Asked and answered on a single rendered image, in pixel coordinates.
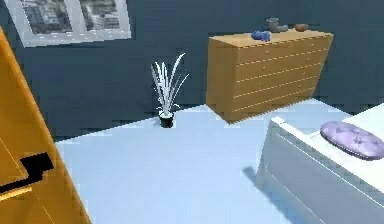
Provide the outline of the white house plant black pot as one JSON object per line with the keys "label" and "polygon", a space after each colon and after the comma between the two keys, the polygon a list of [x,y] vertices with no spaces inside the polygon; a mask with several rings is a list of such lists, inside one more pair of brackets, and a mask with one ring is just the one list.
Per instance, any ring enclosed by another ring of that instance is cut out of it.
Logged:
{"label": "white house plant black pot", "polygon": [[189,73],[183,75],[182,73],[176,74],[178,66],[184,57],[184,53],[180,54],[171,69],[168,72],[167,65],[162,62],[154,62],[150,65],[151,75],[154,82],[154,90],[157,93],[157,101],[160,105],[157,107],[160,126],[162,128],[172,128],[174,121],[173,108],[179,108],[180,105],[175,102],[176,97],[183,86]]}

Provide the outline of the wooden chest of drawers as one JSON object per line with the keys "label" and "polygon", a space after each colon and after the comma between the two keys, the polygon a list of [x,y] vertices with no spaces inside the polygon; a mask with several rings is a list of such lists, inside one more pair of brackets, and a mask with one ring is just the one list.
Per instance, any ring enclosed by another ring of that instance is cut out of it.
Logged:
{"label": "wooden chest of drawers", "polygon": [[249,33],[211,37],[206,104],[235,123],[310,99],[332,41],[331,33],[294,29],[267,42]]}

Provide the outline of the blue lumpy object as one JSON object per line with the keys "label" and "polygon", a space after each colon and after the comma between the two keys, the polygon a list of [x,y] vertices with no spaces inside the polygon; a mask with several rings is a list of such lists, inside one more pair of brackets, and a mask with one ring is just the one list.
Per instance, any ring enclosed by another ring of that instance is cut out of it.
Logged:
{"label": "blue lumpy object", "polygon": [[264,41],[264,42],[268,42],[271,39],[270,33],[268,31],[254,31],[251,34],[251,37],[254,40],[260,40],[260,41]]}

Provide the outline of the grey boot shaped object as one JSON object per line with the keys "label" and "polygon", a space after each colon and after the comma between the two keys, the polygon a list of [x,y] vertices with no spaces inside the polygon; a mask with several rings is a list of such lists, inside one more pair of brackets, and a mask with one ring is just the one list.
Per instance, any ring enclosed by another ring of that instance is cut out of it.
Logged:
{"label": "grey boot shaped object", "polygon": [[288,30],[287,25],[280,25],[278,18],[268,18],[266,20],[267,26],[272,33],[286,32]]}

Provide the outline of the white bed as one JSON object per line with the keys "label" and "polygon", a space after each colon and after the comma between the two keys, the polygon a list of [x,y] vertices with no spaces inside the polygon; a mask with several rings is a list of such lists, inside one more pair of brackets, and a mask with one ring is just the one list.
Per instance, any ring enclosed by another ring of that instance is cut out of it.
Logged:
{"label": "white bed", "polygon": [[384,158],[356,158],[280,117],[269,122],[255,183],[309,224],[384,224]]}

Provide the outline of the white framed window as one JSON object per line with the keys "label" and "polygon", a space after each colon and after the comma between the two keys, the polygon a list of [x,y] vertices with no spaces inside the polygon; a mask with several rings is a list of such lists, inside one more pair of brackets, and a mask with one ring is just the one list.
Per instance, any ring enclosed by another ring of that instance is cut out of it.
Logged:
{"label": "white framed window", "polygon": [[126,0],[3,0],[24,47],[129,39]]}

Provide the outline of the purple oval pillow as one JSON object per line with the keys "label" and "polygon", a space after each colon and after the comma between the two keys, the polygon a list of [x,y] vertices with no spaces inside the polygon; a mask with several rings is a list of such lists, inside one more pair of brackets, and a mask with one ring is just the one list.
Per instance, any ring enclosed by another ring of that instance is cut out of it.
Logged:
{"label": "purple oval pillow", "polygon": [[320,128],[320,135],[340,150],[364,160],[384,158],[384,141],[356,125],[330,121]]}

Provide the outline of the orange wooden room door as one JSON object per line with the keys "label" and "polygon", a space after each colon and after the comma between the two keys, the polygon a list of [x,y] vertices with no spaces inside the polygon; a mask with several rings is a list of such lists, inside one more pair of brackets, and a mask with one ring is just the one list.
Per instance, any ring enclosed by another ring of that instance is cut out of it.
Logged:
{"label": "orange wooden room door", "polygon": [[0,193],[0,224],[92,224],[0,27],[0,186],[25,179],[20,159],[44,152],[54,168]]}

